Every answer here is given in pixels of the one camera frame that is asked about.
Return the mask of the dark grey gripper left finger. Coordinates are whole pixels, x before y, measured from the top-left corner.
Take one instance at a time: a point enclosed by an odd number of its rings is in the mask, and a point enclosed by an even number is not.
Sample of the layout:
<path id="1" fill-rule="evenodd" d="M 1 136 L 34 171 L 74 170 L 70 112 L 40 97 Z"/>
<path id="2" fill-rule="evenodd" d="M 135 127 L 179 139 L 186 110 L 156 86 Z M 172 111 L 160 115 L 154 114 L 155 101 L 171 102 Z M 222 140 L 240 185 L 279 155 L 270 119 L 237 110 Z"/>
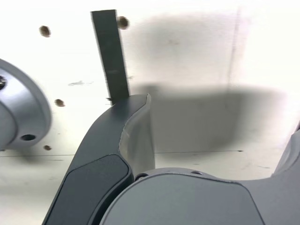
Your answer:
<path id="1" fill-rule="evenodd" d="M 89 128 L 43 223 L 97 225 L 135 177 L 155 168 L 150 95 L 132 95 Z"/>

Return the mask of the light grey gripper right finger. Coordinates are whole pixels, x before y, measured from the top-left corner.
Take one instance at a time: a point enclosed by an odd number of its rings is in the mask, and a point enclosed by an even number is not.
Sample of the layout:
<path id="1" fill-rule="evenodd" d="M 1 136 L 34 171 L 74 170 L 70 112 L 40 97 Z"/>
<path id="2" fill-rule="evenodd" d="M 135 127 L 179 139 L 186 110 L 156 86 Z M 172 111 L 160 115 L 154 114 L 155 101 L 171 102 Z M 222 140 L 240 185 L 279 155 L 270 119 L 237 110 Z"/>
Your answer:
<path id="1" fill-rule="evenodd" d="M 274 173 L 259 180 L 163 172 L 127 187 L 103 225 L 297 225 L 300 222 L 300 133 Z"/>

